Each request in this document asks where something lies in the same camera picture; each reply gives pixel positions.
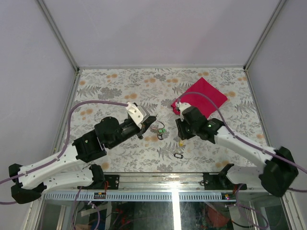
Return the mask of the folded magenta cloth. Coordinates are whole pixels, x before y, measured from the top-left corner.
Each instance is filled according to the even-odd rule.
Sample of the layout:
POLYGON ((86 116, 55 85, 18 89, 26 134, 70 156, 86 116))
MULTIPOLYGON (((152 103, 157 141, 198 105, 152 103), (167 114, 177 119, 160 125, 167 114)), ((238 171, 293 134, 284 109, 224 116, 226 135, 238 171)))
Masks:
POLYGON ((227 101, 227 97, 204 78, 200 78, 171 104, 171 108, 176 115, 180 114, 176 109, 178 99, 181 103, 189 103, 197 107, 206 118, 209 118, 216 111, 216 108, 220 108, 227 101))

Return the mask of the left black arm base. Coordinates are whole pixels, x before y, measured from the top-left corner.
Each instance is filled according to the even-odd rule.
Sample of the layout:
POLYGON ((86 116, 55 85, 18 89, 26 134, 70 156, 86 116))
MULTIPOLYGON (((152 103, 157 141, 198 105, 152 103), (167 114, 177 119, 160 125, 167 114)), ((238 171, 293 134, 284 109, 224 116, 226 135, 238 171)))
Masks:
POLYGON ((93 189, 105 189, 107 185, 107 190, 118 190, 119 179, 120 176, 118 174, 107 174, 103 180, 94 182, 93 189))

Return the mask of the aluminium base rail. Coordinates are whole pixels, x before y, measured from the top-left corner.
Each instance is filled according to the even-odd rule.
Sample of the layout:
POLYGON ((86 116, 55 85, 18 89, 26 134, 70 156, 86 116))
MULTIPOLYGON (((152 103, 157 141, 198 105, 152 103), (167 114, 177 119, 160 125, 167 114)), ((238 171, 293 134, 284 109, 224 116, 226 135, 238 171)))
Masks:
POLYGON ((47 192, 45 200, 56 201, 180 201, 234 202, 237 185, 225 190, 205 190, 203 173, 108 173, 118 174, 118 190, 60 189, 47 192))

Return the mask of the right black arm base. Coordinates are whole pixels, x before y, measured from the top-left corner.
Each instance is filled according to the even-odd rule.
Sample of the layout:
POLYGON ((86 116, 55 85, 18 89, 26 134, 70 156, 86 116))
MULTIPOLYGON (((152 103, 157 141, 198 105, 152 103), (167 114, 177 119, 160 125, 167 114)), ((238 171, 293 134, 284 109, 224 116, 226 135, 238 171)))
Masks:
POLYGON ((204 172, 199 184, 205 190, 225 190, 227 188, 224 178, 217 172, 204 172))

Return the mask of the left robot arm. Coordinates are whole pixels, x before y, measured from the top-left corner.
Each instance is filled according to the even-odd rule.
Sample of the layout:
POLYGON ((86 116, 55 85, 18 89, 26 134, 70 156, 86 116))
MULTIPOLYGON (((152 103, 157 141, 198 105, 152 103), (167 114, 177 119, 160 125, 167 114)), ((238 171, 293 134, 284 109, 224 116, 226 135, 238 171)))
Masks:
POLYGON ((11 187, 13 199, 18 204, 26 204, 52 190, 70 187, 104 189, 106 180, 103 170, 92 162, 106 156, 107 149, 133 136, 142 139, 155 121, 156 117, 152 115, 140 125, 136 125, 131 118, 119 123, 114 117, 105 117, 92 131, 74 140, 62 152, 27 166, 12 164, 9 175, 15 183, 11 187))

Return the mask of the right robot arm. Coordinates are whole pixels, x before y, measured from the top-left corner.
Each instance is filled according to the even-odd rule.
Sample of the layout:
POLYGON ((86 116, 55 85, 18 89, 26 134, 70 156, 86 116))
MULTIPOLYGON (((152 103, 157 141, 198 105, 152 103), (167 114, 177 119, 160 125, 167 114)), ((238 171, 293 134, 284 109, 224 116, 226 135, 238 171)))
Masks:
POLYGON ((298 169, 289 149, 275 149, 261 145, 247 137, 236 134, 225 122, 208 120, 197 107, 189 103, 177 105, 180 118, 176 120, 178 136, 186 140, 198 136, 212 144, 230 149, 253 163, 252 167, 231 166, 219 176, 219 185, 229 189, 235 184, 262 186, 275 197, 282 197, 294 179, 298 169))

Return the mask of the large metal keyring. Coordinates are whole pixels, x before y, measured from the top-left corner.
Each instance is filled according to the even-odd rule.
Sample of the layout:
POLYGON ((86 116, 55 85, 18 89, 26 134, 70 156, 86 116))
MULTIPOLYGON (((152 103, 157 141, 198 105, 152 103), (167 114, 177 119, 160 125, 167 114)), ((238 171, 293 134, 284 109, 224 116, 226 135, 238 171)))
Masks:
POLYGON ((156 121, 156 124, 150 126, 150 130, 154 133, 161 133, 160 130, 163 128, 165 129, 165 124, 158 120, 156 121))

